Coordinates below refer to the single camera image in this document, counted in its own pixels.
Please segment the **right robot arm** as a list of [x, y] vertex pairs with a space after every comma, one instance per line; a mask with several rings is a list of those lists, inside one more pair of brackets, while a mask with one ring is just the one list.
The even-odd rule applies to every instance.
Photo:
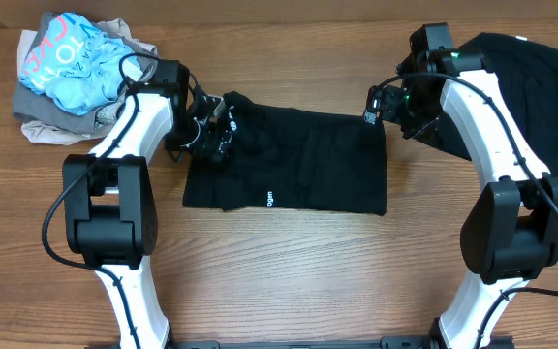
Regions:
[[472, 161], [480, 196], [460, 232], [466, 273], [427, 335], [386, 336], [385, 348], [510, 348], [493, 329], [513, 297], [558, 261], [558, 176], [525, 141], [483, 54], [454, 46], [446, 23], [425, 24], [393, 78], [363, 112], [405, 138]]

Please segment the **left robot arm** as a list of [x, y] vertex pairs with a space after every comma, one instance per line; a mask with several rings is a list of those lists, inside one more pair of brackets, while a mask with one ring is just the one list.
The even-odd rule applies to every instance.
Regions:
[[131, 77], [131, 58], [119, 62], [126, 84], [121, 116], [86, 155], [70, 155], [64, 190], [69, 248], [80, 267], [102, 281], [120, 330], [120, 348], [172, 348], [170, 321], [158, 301], [150, 256], [158, 215], [148, 165], [159, 147], [173, 161], [187, 152], [224, 161], [235, 124], [222, 97], [206, 94], [177, 60], [157, 60], [146, 78]]

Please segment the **black t-shirt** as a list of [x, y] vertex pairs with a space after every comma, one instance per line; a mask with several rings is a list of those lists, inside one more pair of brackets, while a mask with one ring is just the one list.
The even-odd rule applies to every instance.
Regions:
[[384, 215], [385, 130], [361, 118], [256, 104], [231, 92], [236, 129], [221, 163], [192, 160], [182, 204], [246, 206]]

